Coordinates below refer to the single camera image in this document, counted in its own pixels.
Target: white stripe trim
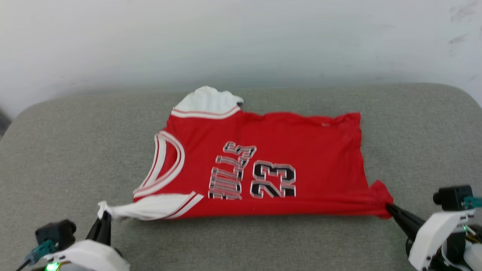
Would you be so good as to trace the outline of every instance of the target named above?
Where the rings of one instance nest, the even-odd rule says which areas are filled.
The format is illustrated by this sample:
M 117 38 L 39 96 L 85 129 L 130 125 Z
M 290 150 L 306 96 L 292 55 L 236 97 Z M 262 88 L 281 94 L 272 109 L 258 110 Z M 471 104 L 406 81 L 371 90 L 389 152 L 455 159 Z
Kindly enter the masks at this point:
M 168 213 L 167 215 L 161 217 L 161 219 L 167 219 L 169 216 L 172 216 L 174 215 L 175 213 L 179 212 L 179 210 L 181 210 L 181 208 L 187 204 L 192 198 L 194 198 L 194 196 L 196 195 L 196 193 L 193 191 L 189 194 L 189 197 L 187 198 L 187 200 L 185 200 L 183 203 L 181 203 L 175 210 L 173 210 L 172 212 Z
M 200 202 L 202 199 L 204 198 L 203 195 L 199 195 L 197 194 L 194 198 L 192 198 L 192 200 L 186 204 L 181 210 L 179 210 L 177 213 L 171 215 L 171 216 L 168 216 L 168 217 L 164 217 L 164 219 L 173 219 L 173 218 L 178 218 L 180 216 L 182 216 L 183 214 L 185 214 L 187 211 L 189 211 L 194 205 L 196 205 L 198 202 Z
M 164 140 L 163 138 L 159 138 L 156 134 L 154 136 L 154 142 L 156 143 L 156 148 L 151 169 L 149 170 L 146 178 L 138 188 L 142 188 L 146 185 L 152 184 L 156 180 L 157 175 L 159 175 L 159 172 L 161 172 L 162 165 L 164 165 L 164 159 L 166 158 L 166 140 Z
M 180 112 L 180 111 L 177 111 L 177 110 L 172 110 L 171 115 L 176 116 L 178 118 L 204 118 L 204 119 L 220 120 L 220 119 L 228 118 L 228 117 L 236 114 L 236 112 L 238 112 L 240 110 L 241 110 L 241 108 L 238 107 L 238 106 L 236 106 L 232 110 L 230 110 L 226 113 L 223 113 L 223 114 L 212 114 L 212 113 L 209 113 L 209 112 L 204 113 L 204 112 L 201 112 L 201 111 Z
M 179 175 L 179 173 L 181 172 L 184 166 L 185 152 L 181 142 L 179 142 L 172 134 L 166 131 L 159 132 L 158 137 L 163 138 L 165 141 L 171 143 L 175 147 L 177 151 L 176 161 L 174 162 L 173 166 L 169 169 L 169 171 L 166 174 L 164 174 L 162 177 L 157 178 L 154 182 L 152 182 L 149 185 L 145 185 L 144 187 L 140 187 L 136 189 L 134 191 L 135 198 L 148 196 L 150 194 L 153 194 L 159 191 L 160 189 L 168 185 L 172 180 L 174 180 L 177 177 L 177 175 Z

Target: armhole trim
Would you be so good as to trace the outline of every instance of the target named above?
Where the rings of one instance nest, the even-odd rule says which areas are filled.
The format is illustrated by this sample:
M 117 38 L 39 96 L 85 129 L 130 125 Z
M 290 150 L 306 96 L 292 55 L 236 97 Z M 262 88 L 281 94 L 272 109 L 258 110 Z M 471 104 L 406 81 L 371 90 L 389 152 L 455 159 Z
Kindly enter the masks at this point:
M 181 111 L 174 108 L 171 111 L 171 115 L 176 116 L 178 118 L 205 118 L 205 119 L 220 120 L 220 119 L 225 119 L 227 117 L 230 117 L 236 114 L 236 112 L 238 111 L 241 111 L 241 108 L 239 106 L 235 106 L 225 113 L 212 113 L 207 111 Z
M 177 152 L 177 158 L 173 166 L 164 175 L 157 177 L 164 165 L 166 143 L 170 143 L 174 146 Z M 181 142 L 179 142 L 179 140 L 177 140 L 172 134 L 166 131 L 160 131 L 156 135 L 156 152 L 151 170 L 139 188 L 134 190 L 134 198 L 148 196 L 168 185 L 181 172 L 185 158 L 186 154 Z

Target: green led light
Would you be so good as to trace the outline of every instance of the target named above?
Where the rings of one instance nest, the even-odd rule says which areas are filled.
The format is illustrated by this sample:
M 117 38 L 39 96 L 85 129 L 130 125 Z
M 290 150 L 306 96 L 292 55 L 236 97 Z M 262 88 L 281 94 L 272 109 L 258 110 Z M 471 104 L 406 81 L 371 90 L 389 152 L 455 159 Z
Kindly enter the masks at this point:
M 57 271 L 59 268 L 60 263 L 55 262 L 55 263 L 49 263 L 47 267 L 45 267 L 45 271 Z

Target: cable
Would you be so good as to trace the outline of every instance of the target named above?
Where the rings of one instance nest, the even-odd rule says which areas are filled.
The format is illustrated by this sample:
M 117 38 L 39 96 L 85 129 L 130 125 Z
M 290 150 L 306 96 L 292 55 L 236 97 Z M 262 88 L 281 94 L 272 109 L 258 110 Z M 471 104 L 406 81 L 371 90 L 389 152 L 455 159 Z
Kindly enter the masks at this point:
M 471 229 L 469 226 L 467 225 L 464 225 L 464 228 L 466 231 L 472 233 L 473 235 L 477 236 L 477 234 L 475 233 L 475 231 L 473 229 Z
M 25 266 L 27 266 L 30 262 L 31 262 L 30 260 L 26 260 L 16 271 L 22 270 L 22 269 L 25 268 Z
M 51 240 L 47 240 L 39 244 L 36 248 L 32 249 L 32 251 L 25 257 L 25 262 L 16 271 L 22 270 L 27 265 L 34 265 L 38 263 L 43 256 L 53 253 L 55 251 L 55 244 Z
M 475 238 L 471 235 L 468 235 L 465 239 L 470 241 L 471 243 L 477 243 L 477 244 L 480 243 L 479 239 L 477 239 L 477 238 Z

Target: robotic arm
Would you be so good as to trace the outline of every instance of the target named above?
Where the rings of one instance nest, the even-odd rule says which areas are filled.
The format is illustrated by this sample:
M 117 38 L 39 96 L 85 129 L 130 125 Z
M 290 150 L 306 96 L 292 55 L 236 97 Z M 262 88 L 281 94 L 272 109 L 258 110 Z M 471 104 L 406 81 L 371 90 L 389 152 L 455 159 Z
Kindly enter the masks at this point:
M 407 235 L 405 251 L 419 271 L 482 271 L 482 227 L 468 225 L 482 200 L 470 186 L 441 188 L 434 194 L 443 212 L 426 221 L 396 206 L 386 208 Z M 129 271 L 129 263 L 110 246 L 112 218 L 104 212 L 86 239 L 75 243 L 74 223 L 63 220 L 35 232 L 39 246 L 26 258 L 33 265 L 45 258 L 49 265 L 36 271 Z
M 441 188 L 433 199 L 444 212 L 433 214 L 427 221 L 396 205 L 387 205 L 408 237 L 405 251 L 409 262 L 419 271 L 482 271 L 482 228 L 467 225 L 479 206 L 471 187 Z

